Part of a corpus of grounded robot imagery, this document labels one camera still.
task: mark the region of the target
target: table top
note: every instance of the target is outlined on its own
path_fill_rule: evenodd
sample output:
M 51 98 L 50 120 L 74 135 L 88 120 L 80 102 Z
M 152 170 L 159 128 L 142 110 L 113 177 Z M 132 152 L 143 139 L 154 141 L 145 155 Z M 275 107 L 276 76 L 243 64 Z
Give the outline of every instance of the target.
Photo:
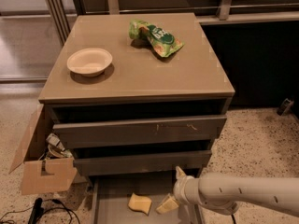
M 131 19 L 163 28 L 185 45 L 160 58 L 129 37 Z M 113 62 L 98 77 L 71 73 L 67 59 L 86 48 L 108 50 Z M 232 97 L 235 91 L 192 13 L 79 16 L 39 96 L 43 104 L 81 104 Z

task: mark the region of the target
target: cardboard box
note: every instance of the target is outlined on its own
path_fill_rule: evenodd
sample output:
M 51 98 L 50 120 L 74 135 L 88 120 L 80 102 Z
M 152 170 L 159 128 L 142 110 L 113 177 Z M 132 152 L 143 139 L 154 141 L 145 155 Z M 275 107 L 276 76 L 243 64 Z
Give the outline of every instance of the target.
M 53 121 L 40 105 L 32 114 L 9 171 L 13 172 L 24 163 L 22 195 L 66 191 L 74 181 L 77 169 L 73 166 L 73 158 L 39 160 L 52 127 Z

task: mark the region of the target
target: drawer front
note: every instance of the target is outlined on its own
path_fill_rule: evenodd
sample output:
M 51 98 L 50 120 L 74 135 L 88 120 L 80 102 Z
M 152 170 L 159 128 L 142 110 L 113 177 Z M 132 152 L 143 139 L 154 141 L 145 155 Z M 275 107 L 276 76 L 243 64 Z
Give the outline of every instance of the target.
M 66 148 L 126 146 L 218 138 L 224 115 L 56 124 Z
M 211 151 L 193 151 L 74 160 L 81 175 L 116 175 L 206 167 Z

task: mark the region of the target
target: table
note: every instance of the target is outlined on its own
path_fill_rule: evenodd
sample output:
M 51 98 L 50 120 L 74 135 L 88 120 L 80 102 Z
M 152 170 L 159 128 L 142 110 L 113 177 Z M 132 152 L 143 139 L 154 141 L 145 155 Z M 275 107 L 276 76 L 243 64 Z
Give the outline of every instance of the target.
M 130 39 L 131 19 L 185 43 L 169 58 Z M 68 57 L 101 48 L 113 56 L 98 77 L 68 71 Z M 79 16 L 39 102 L 81 175 L 202 169 L 235 91 L 192 13 Z

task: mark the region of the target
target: open drawer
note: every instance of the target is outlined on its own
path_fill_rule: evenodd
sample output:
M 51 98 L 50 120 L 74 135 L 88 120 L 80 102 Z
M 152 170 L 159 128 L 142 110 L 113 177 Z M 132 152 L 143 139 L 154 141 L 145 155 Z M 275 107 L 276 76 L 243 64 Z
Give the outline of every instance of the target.
M 74 160 L 74 166 L 84 176 L 117 175 L 168 171 L 180 166 L 202 169 L 208 164 L 211 151 L 154 153 Z
M 181 205 L 159 215 L 155 209 L 167 193 L 173 192 L 174 172 L 112 175 L 94 179 L 92 224 L 190 224 L 204 223 L 198 205 Z M 132 193 L 151 199 L 149 214 L 128 207 Z
M 128 146 L 218 138 L 225 115 L 54 125 L 66 148 Z

